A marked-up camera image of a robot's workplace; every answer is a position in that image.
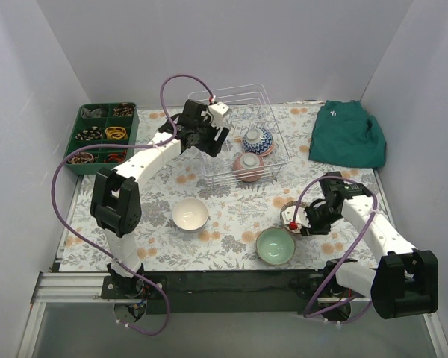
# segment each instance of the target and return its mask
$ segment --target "floral mat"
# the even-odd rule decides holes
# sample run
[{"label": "floral mat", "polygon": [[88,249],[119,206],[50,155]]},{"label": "floral mat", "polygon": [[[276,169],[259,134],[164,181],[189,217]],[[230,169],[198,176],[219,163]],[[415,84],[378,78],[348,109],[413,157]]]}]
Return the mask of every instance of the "floral mat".
[{"label": "floral mat", "polygon": [[[273,111],[290,154],[274,183],[251,189],[222,188],[210,191],[201,176],[199,151],[184,152],[169,162],[142,189],[143,215],[137,226],[138,254],[147,271],[276,269],[262,261],[255,249],[259,233],[268,227],[281,227],[281,207],[296,200],[304,186],[326,172],[342,171],[344,177],[365,184],[381,196],[372,169],[351,169],[308,160],[311,132],[320,106],[274,105]],[[164,122],[162,110],[139,110],[137,142],[148,143]],[[102,229],[90,216],[94,177],[85,175],[72,217],[72,226],[87,238],[107,246]],[[181,199],[197,197],[209,209],[210,219],[197,233],[184,233],[171,220],[172,208]],[[321,197],[318,185],[304,201]],[[356,238],[349,222],[340,220],[328,236],[295,236],[293,259],[279,269],[320,269],[326,261],[341,257]],[[369,248],[361,242],[352,253],[367,266],[376,262]],[[69,234],[60,271],[106,271],[110,262],[101,252]]]}]

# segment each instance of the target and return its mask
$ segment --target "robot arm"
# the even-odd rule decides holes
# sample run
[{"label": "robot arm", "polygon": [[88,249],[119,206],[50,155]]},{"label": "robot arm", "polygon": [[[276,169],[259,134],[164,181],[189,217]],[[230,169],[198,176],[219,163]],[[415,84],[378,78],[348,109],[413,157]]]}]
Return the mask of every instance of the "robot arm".
[{"label": "robot arm", "polygon": [[[183,113],[172,117],[178,128],[175,139],[139,151],[113,170],[101,169],[96,175],[91,215],[104,229],[111,253],[133,271],[139,274],[144,271],[133,233],[141,219],[140,188],[188,148],[196,146],[212,157],[217,156],[229,132],[222,127],[229,113],[229,106],[222,102],[206,105],[187,100]],[[167,122],[149,144],[163,142],[172,133],[173,128]],[[137,278],[118,263],[108,264],[108,271],[122,293],[132,297],[140,292]]]},{"label": "robot arm", "polygon": [[[341,177],[340,172],[327,175]],[[282,221],[303,236],[309,236],[328,234],[331,224],[344,218],[360,233],[374,211],[368,189],[363,184],[347,184],[337,179],[322,180],[320,186],[325,200],[300,207],[297,227],[292,226],[295,207],[281,213]],[[363,240],[379,262],[378,268],[374,270],[347,259],[330,281],[334,291],[346,287],[371,298],[382,318],[436,311],[438,261],[431,251],[417,250],[378,212]],[[324,272],[328,274],[338,261],[328,261]]]}]

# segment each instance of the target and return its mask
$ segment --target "white wall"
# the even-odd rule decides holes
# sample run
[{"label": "white wall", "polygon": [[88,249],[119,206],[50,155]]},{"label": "white wall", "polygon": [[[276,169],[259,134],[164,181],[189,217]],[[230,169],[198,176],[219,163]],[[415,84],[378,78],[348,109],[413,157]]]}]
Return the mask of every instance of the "white wall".
[{"label": "white wall", "polygon": [[[62,227],[51,178],[87,101],[35,0],[0,0],[0,357],[18,352],[38,273],[52,264]],[[59,181],[64,213],[74,185],[70,173]]]},{"label": "white wall", "polygon": [[439,259],[448,339],[448,1],[413,3],[363,102],[387,139],[382,183],[397,227]]},{"label": "white wall", "polygon": [[[38,0],[93,101],[157,106],[164,78],[262,83],[274,103],[359,99],[411,0]],[[167,90],[182,105],[189,82]]]}]

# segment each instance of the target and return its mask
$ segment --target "green cloth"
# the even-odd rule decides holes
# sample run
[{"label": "green cloth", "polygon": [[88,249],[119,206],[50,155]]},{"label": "green cloth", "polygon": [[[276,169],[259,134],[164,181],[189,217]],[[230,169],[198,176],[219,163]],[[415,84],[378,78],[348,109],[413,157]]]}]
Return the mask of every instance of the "green cloth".
[{"label": "green cloth", "polygon": [[350,168],[385,164],[385,137],[360,101],[327,101],[317,114],[310,160]]}]

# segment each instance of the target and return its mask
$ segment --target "wire basket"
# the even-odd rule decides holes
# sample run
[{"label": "wire basket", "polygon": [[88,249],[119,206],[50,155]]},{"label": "wire basket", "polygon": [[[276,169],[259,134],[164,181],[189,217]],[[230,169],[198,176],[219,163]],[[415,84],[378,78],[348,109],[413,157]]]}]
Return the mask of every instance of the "wire basket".
[{"label": "wire basket", "polygon": [[[264,86],[249,84],[214,89],[213,94],[216,96],[216,100],[226,103],[231,108],[231,114],[227,117],[227,122],[223,124],[229,129],[229,134],[223,143],[221,152],[215,158],[201,152],[202,175],[206,184],[212,187],[227,186],[232,189],[272,183],[282,166],[289,163],[290,156]],[[206,91],[193,92],[189,94],[188,98],[206,102],[209,94]],[[264,166],[258,170],[261,178],[247,183],[246,179],[254,177],[255,172],[249,172],[248,169],[233,172],[232,164],[239,155],[245,152],[242,140],[250,128],[269,130],[273,135],[274,149],[269,155],[261,157],[264,161]]]}]

